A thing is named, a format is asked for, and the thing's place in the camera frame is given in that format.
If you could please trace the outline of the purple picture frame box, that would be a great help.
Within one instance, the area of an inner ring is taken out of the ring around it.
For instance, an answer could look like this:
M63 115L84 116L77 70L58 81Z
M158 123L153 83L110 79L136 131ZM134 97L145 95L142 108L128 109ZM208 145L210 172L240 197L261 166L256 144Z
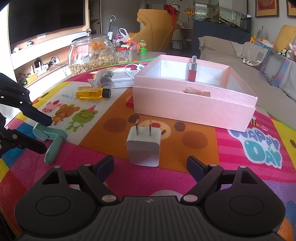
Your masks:
M279 87L289 64L288 58L268 50L259 71L271 86Z

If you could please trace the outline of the teal plastic handle tool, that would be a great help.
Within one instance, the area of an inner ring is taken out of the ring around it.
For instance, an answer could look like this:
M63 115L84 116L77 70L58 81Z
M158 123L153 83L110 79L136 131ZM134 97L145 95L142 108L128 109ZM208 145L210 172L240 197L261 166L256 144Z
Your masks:
M51 165L55 162L55 159L59 153L59 150L67 140L67 133L60 129L50 128L40 123L37 123L33 128L33 134L35 137L41 141L51 140L52 143L49 146L45 157L44 162L48 165Z

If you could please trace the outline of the green toy bottle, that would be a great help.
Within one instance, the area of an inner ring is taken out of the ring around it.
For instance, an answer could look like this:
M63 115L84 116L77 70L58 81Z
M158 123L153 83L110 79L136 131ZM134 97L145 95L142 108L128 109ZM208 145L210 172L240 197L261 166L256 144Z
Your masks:
M146 55L147 55L147 43L145 40L140 40L140 42L138 43L138 48L139 48L139 56L140 59L144 60Z

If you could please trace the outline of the dark blue aquarium cabinet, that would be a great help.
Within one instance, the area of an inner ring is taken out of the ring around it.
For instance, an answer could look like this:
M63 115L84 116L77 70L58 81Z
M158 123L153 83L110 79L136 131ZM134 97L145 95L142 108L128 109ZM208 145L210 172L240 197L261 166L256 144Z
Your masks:
M204 36L217 37L224 40L231 40L239 44L243 44L250 40L251 34L234 27L227 27L226 25L212 23L209 21L193 21L193 35L192 35L192 55L198 58L201 55L199 49L199 38Z

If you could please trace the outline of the red gold framed picture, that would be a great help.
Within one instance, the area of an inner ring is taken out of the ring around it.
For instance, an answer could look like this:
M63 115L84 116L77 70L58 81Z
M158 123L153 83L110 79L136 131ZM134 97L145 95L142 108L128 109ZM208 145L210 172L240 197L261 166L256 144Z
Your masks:
M289 18L296 18L296 7L291 1L287 1L287 16Z
M256 0L255 17L279 17L279 0Z

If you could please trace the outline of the yellow pillow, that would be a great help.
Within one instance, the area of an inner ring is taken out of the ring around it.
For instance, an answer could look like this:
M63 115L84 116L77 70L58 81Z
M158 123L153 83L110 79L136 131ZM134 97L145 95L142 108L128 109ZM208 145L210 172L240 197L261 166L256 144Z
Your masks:
M295 45L296 26L283 25L273 46L274 52L287 49L289 44Z

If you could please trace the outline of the pink cardboard box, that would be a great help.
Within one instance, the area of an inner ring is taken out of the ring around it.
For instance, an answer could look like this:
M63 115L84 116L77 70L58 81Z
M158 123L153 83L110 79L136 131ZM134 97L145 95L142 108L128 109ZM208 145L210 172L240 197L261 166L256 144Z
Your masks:
M256 94L230 66L201 59L191 82L190 63L160 55L140 70L133 85L135 113L244 132Z

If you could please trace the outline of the small jar with red lid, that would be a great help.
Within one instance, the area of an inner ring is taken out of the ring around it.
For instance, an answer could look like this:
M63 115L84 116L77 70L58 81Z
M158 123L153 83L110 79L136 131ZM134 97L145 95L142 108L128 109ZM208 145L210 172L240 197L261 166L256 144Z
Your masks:
M128 63L129 58L128 58L128 51L126 47L118 47L116 49L116 56L117 56L117 63L122 64L122 63Z

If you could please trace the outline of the glass aquarium tank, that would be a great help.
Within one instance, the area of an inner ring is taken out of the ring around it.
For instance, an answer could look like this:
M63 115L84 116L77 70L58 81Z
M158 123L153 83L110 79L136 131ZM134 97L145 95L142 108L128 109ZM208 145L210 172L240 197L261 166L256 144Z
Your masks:
M194 9L193 20L218 23L251 33L251 15L249 14L226 8L219 4L212 4L211 1L207 3L195 1Z

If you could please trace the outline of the amber liquid bottle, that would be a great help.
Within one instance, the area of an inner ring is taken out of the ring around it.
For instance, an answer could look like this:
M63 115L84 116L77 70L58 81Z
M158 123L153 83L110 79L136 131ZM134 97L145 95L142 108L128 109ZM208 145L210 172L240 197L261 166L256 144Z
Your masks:
M81 86L75 91L75 96L79 100L99 100L110 98L111 89L102 87Z

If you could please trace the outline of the colourful cartoon play mat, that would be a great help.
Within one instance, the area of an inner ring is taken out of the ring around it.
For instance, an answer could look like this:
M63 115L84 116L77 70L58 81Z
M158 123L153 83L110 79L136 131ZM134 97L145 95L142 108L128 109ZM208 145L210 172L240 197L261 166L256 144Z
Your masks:
M48 127L68 137L55 162L14 148L1 157L1 240L295 240L295 130L258 104L244 132L135 113L126 106L133 87L110 98L79 100L92 72L60 83L35 101L52 118ZM159 165L130 163L130 128L161 130ZM37 124L20 112L6 129L33 134ZM114 169L104 184L117 204L97 204L80 190L77 168L107 155ZM218 190L202 203L181 203L196 185L187 170L194 156L224 171Z

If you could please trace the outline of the white power adapter plug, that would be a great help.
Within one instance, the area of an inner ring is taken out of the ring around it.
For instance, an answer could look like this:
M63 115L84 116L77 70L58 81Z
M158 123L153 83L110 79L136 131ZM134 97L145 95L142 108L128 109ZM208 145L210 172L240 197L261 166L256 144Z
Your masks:
M161 130L149 126L140 126L139 119L130 128L126 147L130 163L138 166L157 167L159 165Z

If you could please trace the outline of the clear plastic bag with item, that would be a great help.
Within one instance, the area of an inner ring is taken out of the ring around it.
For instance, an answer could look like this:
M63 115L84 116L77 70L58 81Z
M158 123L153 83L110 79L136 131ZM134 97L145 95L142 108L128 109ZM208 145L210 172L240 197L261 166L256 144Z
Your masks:
M113 84L113 81L111 80L113 75L113 71L102 69L97 71L93 78L88 79L88 82L94 88L111 86Z

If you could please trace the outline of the glass jar of peanuts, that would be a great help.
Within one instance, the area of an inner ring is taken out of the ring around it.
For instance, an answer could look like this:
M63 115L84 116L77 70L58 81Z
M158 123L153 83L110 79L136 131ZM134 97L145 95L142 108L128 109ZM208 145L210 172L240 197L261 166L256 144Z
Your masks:
M114 45L106 34L92 34L72 41L68 53L68 67L73 76L92 69L115 65L117 57Z

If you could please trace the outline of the red gold framed picture middle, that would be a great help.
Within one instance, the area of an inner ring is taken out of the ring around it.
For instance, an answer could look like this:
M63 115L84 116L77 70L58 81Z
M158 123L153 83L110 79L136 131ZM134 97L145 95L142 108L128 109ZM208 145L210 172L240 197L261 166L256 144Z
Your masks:
M289 18L296 18L296 7L291 1L287 1L287 16Z

